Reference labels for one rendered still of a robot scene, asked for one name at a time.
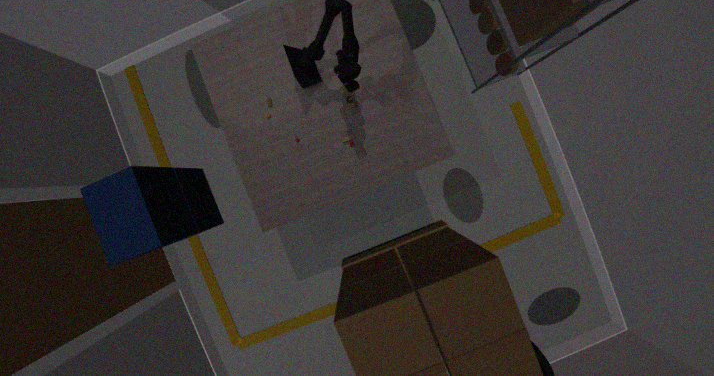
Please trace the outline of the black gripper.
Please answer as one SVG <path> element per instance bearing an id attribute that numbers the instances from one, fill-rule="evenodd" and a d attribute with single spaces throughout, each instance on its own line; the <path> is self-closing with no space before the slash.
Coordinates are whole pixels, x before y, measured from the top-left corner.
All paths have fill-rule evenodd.
<path id="1" fill-rule="evenodd" d="M 339 71 L 340 71 L 340 72 L 339 72 Z M 337 77 L 338 77 L 339 80 L 342 82 L 342 84 L 344 85 L 344 87 L 347 88 L 347 90 L 348 90 L 349 92 L 352 92 L 352 91 L 354 91 L 354 90 L 356 90 L 356 89 L 359 88 L 359 84 L 357 83 L 357 81 L 351 79 L 351 78 L 347 75 L 347 73 L 346 73 L 344 70 L 341 70 L 341 69 L 339 68 L 339 65 L 337 65 L 337 66 L 334 67 L 334 72 L 335 72 L 335 74 L 337 74 L 337 72 L 338 72 L 338 76 L 337 76 Z M 347 84 L 346 84 L 346 83 L 347 83 Z M 346 85 L 345 85 L 345 84 L 346 84 Z"/>

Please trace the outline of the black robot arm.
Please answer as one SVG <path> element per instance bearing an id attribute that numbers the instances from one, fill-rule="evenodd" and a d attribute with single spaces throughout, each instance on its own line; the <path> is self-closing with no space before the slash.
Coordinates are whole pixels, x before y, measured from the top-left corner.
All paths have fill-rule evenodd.
<path id="1" fill-rule="evenodd" d="M 361 67 L 357 64 L 359 44 L 354 34 L 352 6 L 346 0 L 326 0 L 325 6 L 326 12 L 316 39 L 310 44 L 309 48 L 303 48 L 304 54 L 299 56 L 300 64 L 310 68 L 309 65 L 313 60 L 319 61 L 323 57 L 324 41 L 334 17 L 341 11 L 344 37 L 342 39 L 342 49 L 339 49 L 335 54 L 337 55 L 339 68 L 344 70 L 351 79 L 356 79 L 360 74 Z"/>

